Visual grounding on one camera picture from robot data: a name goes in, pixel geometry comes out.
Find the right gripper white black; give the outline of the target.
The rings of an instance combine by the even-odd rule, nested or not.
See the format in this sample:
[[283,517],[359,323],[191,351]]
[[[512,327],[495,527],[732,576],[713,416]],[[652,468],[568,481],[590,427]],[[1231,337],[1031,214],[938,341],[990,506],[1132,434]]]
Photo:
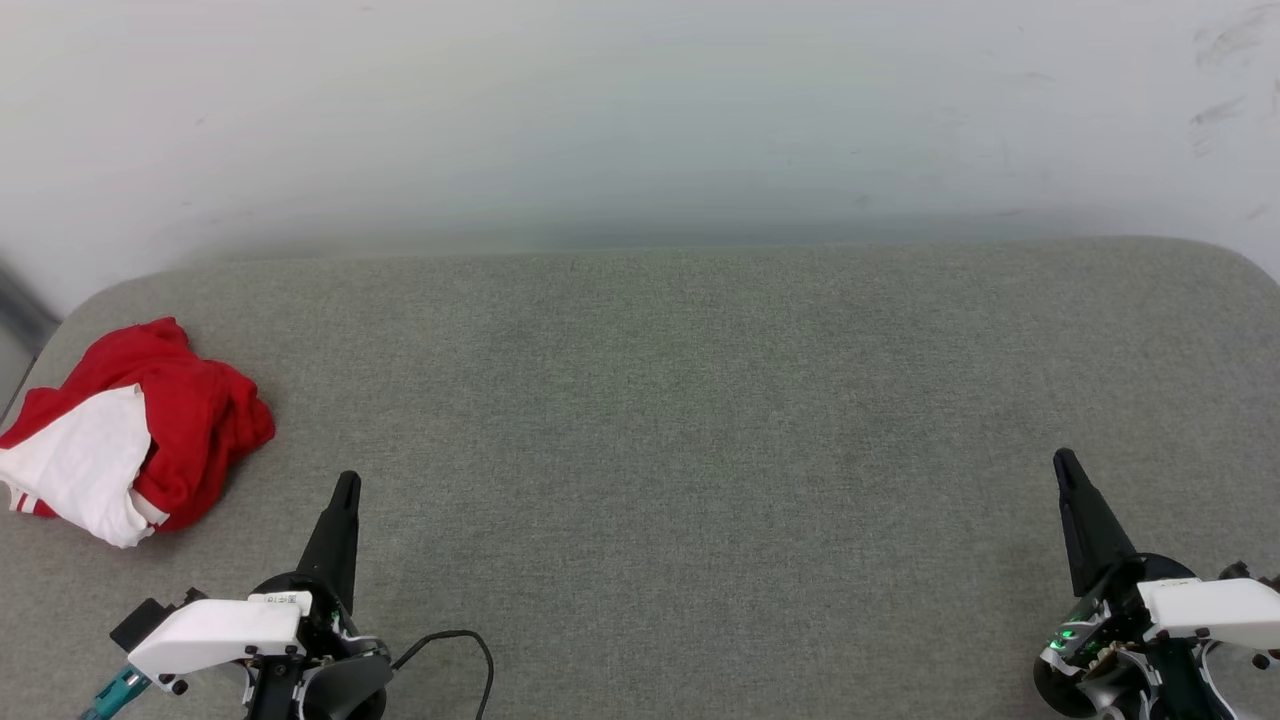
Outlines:
[[1078,598],[1034,662],[1039,697],[1074,719],[1252,719],[1211,659],[1234,646],[1260,670],[1280,667],[1280,593],[1138,555],[1073,450],[1055,452],[1053,470]]

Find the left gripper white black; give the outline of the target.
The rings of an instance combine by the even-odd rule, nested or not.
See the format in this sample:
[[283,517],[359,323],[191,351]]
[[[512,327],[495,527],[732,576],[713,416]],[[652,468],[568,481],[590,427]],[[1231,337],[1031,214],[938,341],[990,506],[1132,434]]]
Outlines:
[[361,634],[349,615],[361,484],[356,471],[339,474],[296,573],[253,592],[310,591],[308,615],[248,597],[207,597],[178,609],[128,653],[128,664],[172,694],[183,693],[196,673],[237,671],[244,683],[244,720],[383,720],[390,653],[380,638]]

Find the grey fabric sofa seat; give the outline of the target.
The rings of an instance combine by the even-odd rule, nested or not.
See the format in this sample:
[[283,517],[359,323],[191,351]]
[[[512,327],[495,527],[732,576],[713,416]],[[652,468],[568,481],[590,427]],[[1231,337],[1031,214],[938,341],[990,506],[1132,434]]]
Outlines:
[[0,496],[0,720],[76,720],[142,600],[291,570],[357,471],[355,620],[495,657],[485,720],[1053,720],[1053,451],[1142,551],[1280,573],[1280,284],[1206,243],[298,260],[132,281],[276,436],[115,550]]

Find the red and white Bulls jersey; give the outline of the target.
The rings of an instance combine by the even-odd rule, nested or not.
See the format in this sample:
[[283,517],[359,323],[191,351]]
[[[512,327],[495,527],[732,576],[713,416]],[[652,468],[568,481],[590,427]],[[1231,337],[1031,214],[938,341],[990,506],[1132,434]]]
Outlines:
[[204,518],[274,434],[257,386],[163,316],[105,334],[60,386],[26,393],[0,433],[0,489],[13,512],[133,548]]

